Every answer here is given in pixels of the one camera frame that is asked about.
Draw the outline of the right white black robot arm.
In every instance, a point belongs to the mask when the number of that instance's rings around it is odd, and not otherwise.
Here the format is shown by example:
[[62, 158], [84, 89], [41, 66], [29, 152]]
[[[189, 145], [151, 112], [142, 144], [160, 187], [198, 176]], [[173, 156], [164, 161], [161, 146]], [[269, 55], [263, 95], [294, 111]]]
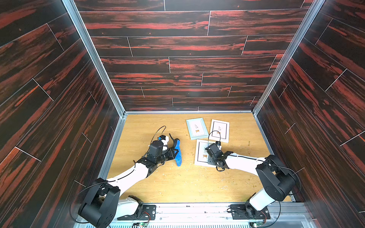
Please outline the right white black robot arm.
[[208, 154], [208, 163], [214, 165], [218, 171], [235, 169], [259, 177], [262, 189], [245, 203], [246, 214], [250, 218], [262, 212], [269, 204], [283, 201], [294, 186], [299, 184], [299, 178], [295, 172], [274, 155], [254, 158], [234, 152], [223, 153], [216, 144], [210, 145], [205, 150]]

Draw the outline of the blue microfiber cloth black trim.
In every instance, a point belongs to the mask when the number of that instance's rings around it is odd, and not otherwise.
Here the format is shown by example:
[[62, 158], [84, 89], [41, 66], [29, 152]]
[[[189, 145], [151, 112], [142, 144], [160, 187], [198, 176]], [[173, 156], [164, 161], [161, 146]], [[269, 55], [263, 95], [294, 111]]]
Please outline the blue microfiber cloth black trim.
[[178, 167], [182, 165], [182, 152], [181, 152], [181, 142], [178, 138], [173, 138], [171, 134], [169, 134], [171, 140], [173, 141], [173, 145], [170, 147], [170, 152], [172, 153], [172, 158], [176, 161]]

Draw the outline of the light blue picture frame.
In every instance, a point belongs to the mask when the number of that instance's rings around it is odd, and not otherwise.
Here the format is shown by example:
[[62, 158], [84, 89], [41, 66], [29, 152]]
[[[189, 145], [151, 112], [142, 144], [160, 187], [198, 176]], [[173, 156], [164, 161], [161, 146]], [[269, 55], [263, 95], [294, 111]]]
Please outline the light blue picture frame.
[[203, 118], [195, 118], [186, 120], [190, 139], [204, 139], [208, 137], [208, 131]]

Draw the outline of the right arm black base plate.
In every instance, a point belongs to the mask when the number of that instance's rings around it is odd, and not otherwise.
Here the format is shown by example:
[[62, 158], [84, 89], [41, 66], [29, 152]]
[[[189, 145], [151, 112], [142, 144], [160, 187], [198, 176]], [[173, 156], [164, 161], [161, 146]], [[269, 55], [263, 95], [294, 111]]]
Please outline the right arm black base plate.
[[239, 219], [267, 220], [271, 218], [267, 207], [265, 207], [261, 211], [258, 211], [250, 205], [247, 207], [245, 204], [231, 204], [228, 207], [227, 212], [232, 215], [232, 218], [234, 220], [239, 220]]

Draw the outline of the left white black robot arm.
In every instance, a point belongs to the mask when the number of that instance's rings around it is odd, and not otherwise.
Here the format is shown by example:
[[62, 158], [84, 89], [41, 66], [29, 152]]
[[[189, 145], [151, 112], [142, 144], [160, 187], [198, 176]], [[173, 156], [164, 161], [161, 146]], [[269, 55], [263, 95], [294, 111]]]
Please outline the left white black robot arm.
[[85, 219], [84, 223], [90, 223], [96, 228], [107, 228], [112, 220], [128, 218], [130, 220], [151, 219], [144, 211], [143, 202], [130, 195], [120, 201], [120, 196], [133, 185], [151, 175], [159, 166], [166, 161], [181, 157], [180, 146], [170, 147], [168, 150], [155, 158], [142, 157], [128, 171], [104, 180], [96, 179], [90, 186], [81, 190], [85, 196], [79, 206], [78, 215]]

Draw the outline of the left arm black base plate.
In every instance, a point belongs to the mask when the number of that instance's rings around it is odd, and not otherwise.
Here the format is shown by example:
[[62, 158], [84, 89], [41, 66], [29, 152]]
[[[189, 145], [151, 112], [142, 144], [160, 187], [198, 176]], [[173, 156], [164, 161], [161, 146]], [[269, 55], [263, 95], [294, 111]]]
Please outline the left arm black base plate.
[[148, 221], [156, 219], [156, 205], [143, 205], [139, 207], [133, 215], [125, 215], [118, 217], [119, 221]]

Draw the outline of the cream white picture frame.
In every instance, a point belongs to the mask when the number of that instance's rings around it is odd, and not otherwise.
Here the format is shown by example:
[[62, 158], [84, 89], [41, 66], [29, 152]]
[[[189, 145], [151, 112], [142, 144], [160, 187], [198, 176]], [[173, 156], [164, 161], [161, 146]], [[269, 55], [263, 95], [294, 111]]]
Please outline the cream white picture frame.
[[195, 165], [215, 168], [214, 165], [210, 165], [208, 163], [209, 155], [205, 151], [205, 148], [213, 143], [214, 142], [207, 141], [207, 140], [196, 140], [196, 151], [195, 151], [195, 160], [194, 160]]

